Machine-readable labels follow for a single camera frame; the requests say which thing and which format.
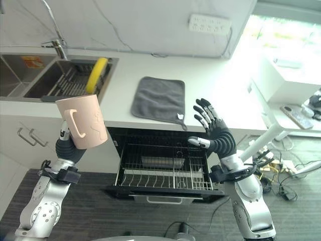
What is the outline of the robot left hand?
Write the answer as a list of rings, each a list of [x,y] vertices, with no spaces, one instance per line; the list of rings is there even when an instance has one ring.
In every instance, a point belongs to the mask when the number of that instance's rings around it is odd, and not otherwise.
[[[65,120],[61,125],[59,138],[56,141],[55,148],[58,158],[71,161],[75,164],[81,160],[87,151],[86,149],[78,149],[75,146],[72,140],[71,131]]]

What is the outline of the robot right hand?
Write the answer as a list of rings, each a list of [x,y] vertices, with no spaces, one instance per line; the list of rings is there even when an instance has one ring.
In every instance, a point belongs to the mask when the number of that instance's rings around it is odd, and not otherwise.
[[[196,99],[193,109],[197,112],[194,118],[202,125],[206,138],[188,137],[191,145],[216,153],[219,159],[236,154],[236,142],[229,128],[212,104],[204,99]]]

